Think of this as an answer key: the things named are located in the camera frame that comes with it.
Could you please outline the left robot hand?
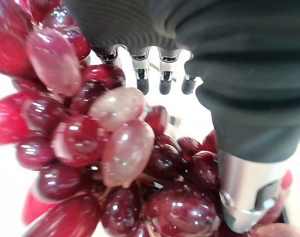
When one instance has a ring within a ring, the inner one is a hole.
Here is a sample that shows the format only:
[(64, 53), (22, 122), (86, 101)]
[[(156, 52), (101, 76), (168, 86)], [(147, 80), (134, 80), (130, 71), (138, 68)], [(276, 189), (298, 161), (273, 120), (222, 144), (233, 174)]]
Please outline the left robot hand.
[(95, 50), (186, 49), (212, 115), (224, 219), (250, 230), (300, 141), (300, 0), (67, 0)]

